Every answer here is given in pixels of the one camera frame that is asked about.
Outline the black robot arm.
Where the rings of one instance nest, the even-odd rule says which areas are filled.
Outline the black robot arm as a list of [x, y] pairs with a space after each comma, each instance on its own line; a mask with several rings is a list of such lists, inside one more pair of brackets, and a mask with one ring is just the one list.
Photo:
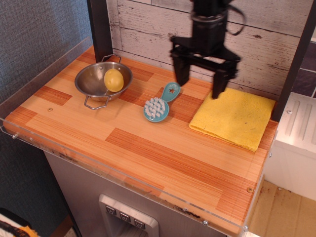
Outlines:
[[217, 99], [229, 80], [236, 77], [240, 62], [240, 57], [224, 45], [229, 10], [242, 13], [230, 3], [229, 0], [195, 0], [191, 12], [192, 36], [173, 36], [170, 39], [178, 84], [183, 86], [188, 82], [192, 65], [210, 70], [215, 73], [213, 99]]

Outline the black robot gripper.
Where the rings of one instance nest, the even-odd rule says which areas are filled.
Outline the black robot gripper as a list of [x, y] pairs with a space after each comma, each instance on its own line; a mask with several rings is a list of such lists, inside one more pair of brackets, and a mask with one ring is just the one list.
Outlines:
[[190, 66], [195, 65], [215, 72], [212, 98], [224, 92], [230, 79], [237, 77], [240, 57], [224, 46], [228, 12], [214, 16], [191, 13], [193, 21], [190, 38], [173, 36], [171, 57], [177, 83], [185, 85], [189, 80]]

